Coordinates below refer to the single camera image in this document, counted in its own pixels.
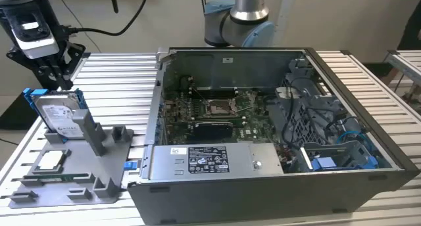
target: gray 3d-printed holder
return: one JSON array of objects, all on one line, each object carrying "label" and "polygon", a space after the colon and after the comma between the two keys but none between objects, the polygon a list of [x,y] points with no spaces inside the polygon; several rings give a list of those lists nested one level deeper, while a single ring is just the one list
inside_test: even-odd
[{"label": "gray 3d-printed holder", "polygon": [[[134,131],[126,126],[103,130],[92,122],[88,110],[76,110],[74,121],[84,133],[84,140],[68,140],[47,133],[50,141],[20,179],[22,186],[10,196],[11,208],[115,203],[123,178]],[[39,163],[50,151],[62,151],[59,164],[40,169]]]}]

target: circuit board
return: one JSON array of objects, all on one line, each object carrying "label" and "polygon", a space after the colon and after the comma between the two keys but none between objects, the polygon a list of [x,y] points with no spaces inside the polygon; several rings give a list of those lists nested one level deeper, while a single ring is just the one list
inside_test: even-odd
[{"label": "circuit board", "polygon": [[164,104],[168,144],[279,143],[258,91],[172,94]]}]

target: aluminum extrusion table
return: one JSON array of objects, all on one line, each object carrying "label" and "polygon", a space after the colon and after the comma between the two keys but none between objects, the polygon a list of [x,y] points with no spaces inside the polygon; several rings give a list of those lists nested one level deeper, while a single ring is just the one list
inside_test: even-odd
[{"label": "aluminum extrusion table", "polygon": [[[365,106],[392,139],[421,168],[421,117],[368,71],[353,55],[320,51],[320,56]],[[143,157],[150,105],[156,80],[155,54],[91,54],[75,73],[75,87],[84,91],[96,122],[104,129],[124,124],[135,130],[130,160]],[[40,118],[31,127],[15,153],[0,171],[0,225],[143,225],[128,192],[115,204],[10,209],[8,195],[18,189],[18,179],[27,174],[46,144],[46,125]],[[126,171],[128,183],[139,171]],[[421,176],[396,192],[380,193],[352,214],[323,215],[224,225],[421,225]]]}]

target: power supply label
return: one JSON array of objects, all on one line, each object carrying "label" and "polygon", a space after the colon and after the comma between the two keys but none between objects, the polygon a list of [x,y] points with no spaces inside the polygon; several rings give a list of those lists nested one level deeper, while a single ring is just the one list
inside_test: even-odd
[{"label": "power supply label", "polygon": [[191,173],[228,173],[227,147],[190,147]]}]

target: hard drive label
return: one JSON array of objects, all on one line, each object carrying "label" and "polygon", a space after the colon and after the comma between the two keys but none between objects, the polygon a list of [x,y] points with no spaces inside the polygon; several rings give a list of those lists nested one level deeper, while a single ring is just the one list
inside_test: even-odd
[{"label": "hard drive label", "polygon": [[79,138],[84,136],[79,125],[74,122],[74,112],[71,108],[62,105],[43,105],[47,118],[56,132],[68,137]]},{"label": "hard drive label", "polygon": [[228,173],[227,147],[190,147],[191,173]]}]

